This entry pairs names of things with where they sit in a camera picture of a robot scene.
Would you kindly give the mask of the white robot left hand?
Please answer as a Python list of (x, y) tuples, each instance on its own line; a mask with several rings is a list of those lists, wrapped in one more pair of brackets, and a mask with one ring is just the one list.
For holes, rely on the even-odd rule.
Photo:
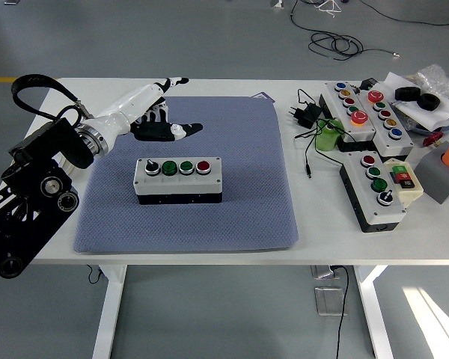
[(109, 153), (118, 136), (132, 133), (138, 141), (169, 142), (194, 135), (203, 129), (199, 123), (176, 124), (168, 121), (168, 106), (163, 97), (170, 88), (187, 83), (187, 78), (168, 78), (124, 94), (96, 118), (77, 126), (94, 155)]

